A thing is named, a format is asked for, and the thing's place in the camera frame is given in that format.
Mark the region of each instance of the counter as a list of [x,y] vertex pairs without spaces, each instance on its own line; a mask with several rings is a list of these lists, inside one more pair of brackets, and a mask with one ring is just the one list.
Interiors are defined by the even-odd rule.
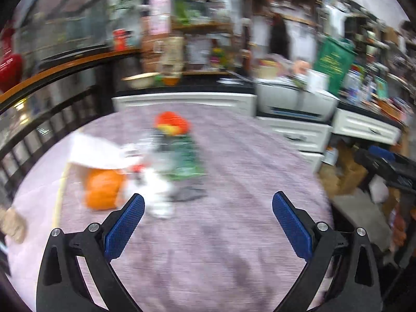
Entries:
[[156,103],[197,103],[225,107],[256,117],[267,130],[283,135],[310,163],[313,172],[319,169],[332,134],[394,145],[403,128],[401,123],[382,113],[346,100],[340,100],[325,118],[313,118],[305,116],[306,113],[296,117],[295,112],[261,112],[257,96],[258,89],[252,82],[234,76],[209,74],[183,76],[174,87],[135,90],[124,84],[116,92],[113,103],[117,111]]

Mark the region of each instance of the green bag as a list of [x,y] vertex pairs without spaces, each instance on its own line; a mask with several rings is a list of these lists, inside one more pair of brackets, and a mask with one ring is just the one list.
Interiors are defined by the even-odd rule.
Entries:
[[327,37],[313,67],[314,70],[329,75],[328,91],[337,95],[342,80],[354,62],[355,53],[352,46]]

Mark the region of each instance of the bowl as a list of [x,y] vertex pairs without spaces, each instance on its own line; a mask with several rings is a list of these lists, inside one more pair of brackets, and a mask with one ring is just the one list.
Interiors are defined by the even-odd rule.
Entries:
[[155,76],[157,75],[159,75],[159,73],[144,73],[130,77],[125,77],[121,80],[127,81],[132,89],[145,89],[153,86]]
[[177,76],[163,76],[163,83],[169,87],[176,86],[179,80],[180,80],[180,77],[177,77]]

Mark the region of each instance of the metal screw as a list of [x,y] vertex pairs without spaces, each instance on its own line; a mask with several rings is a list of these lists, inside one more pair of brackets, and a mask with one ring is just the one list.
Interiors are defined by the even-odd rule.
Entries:
[[97,224],[97,223],[92,223],[89,227],[88,227],[88,230],[90,231],[90,232],[95,232],[95,231],[97,231],[98,230],[98,228],[99,228],[100,226]]
[[53,229],[51,235],[53,237],[56,237],[57,235],[59,235],[61,233],[60,229]]
[[318,229],[319,229],[319,230],[321,230],[321,231],[326,231],[326,230],[328,230],[328,225],[326,225],[326,224],[325,224],[325,223],[323,223],[323,222],[318,223],[316,226],[317,226],[317,227],[318,227]]
[[363,229],[363,228],[361,228],[361,227],[359,227],[358,229],[357,229],[357,233],[360,235],[360,236],[365,236],[365,230]]

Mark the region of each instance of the blue gripper pad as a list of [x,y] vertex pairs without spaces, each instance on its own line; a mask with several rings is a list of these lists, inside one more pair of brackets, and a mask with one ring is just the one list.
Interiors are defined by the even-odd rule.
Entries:
[[296,216],[295,208],[291,208],[279,193],[273,196],[272,208],[296,255],[308,262],[313,254],[312,237]]
[[120,257],[143,214],[144,199],[137,195],[105,236],[104,257],[108,262]]
[[388,162],[394,162],[396,160],[393,153],[379,146],[370,146],[368,152],[376,157],[384,158]]

